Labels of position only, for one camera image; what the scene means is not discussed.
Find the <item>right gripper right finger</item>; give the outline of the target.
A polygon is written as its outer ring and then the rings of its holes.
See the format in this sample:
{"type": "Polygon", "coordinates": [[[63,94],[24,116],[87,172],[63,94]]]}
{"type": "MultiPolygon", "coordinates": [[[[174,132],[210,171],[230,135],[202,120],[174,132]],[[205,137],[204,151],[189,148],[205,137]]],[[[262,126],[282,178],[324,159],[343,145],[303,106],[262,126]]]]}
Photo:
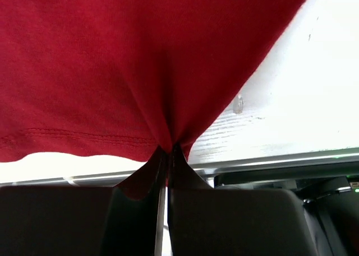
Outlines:
{"type": "Polygon", "coordinates": [[[168,226],[174,255],[347,255],[329,216],[285,189],[214,189],[171,152],[168,226]]]}

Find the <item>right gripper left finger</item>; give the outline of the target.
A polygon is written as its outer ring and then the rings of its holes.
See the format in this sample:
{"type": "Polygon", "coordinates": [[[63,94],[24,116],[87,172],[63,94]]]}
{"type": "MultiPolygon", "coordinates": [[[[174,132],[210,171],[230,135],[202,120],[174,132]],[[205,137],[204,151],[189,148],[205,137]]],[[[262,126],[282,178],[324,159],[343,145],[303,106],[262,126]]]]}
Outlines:
{"type": "Polygon", "coordinates": [[[2,255],[161,255],[167,154],[114,187],[1,188],[2,255]]]}

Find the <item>dark red t-shirt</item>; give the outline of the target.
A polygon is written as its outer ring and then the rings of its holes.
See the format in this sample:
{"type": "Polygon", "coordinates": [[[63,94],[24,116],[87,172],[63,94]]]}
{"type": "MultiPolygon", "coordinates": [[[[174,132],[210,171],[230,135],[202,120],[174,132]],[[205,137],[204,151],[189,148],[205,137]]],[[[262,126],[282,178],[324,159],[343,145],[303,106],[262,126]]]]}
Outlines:
{"type": "Polygon", "coordinates": [[[189,153],[306,0],[1,0],[1,161],[189,153]]]}

